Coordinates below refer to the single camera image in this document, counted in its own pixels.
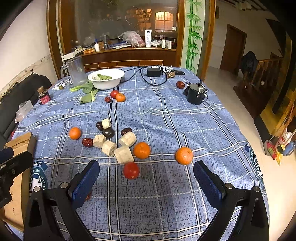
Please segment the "wooden shelf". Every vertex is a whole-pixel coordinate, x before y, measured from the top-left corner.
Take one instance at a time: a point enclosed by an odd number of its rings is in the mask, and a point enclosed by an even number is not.
[[[104,49],[104,50],[100,50],[99,52],[92,52],[92,53],[87,53],[87,54],[81,54],[80,56],[88,56],[88,55],[94,55],[94,54],[101,54],[101,53],[110,53],[110,52],[121,52],[121,51],[139,51],[139,50],[163,50],[163,51],[173,51],[176,52],[176,49],[163,49],[161,47],[153,47],[153,48],[133,48],[133,47],[125,47],[122,49]]]

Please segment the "pink plastic bag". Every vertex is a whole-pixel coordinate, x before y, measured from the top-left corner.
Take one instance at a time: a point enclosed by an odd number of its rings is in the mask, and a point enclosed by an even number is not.
[[[132,47],[145,47],[145,43],[141,39],[141,36],[135,31],[126,31],[119,35],[118,38],[124,39],[128,44],[131,44]]]

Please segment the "window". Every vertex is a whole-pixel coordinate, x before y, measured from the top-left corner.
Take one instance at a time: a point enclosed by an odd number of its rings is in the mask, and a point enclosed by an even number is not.
[[[159,33],[172,32],[174,14],[170,12],[155,13],[155,31]]]
[[[147,15],[149,18],[151,17],[151,13],[152,13],[151,9],[147,9]]]

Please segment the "wooden staircase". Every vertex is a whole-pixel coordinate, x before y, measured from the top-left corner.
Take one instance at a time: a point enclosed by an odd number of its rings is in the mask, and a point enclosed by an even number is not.
[[[250,115],[255,119],[267,105],[281,69],[283,58],[260,60],[252,76],[245,73],[233,90]]]

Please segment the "clear plastic jug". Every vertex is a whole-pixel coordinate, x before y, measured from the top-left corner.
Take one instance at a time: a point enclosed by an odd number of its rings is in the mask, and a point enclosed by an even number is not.
[[[64,77],[64,69],[68,69],[71,81]],[[87,75],[85,73],[84,65],[82,63],[82,57],[78,56],[70,59],[66,62],[66,65],[61,67],[61,77],[65,84],[78,86],[87,81]]]

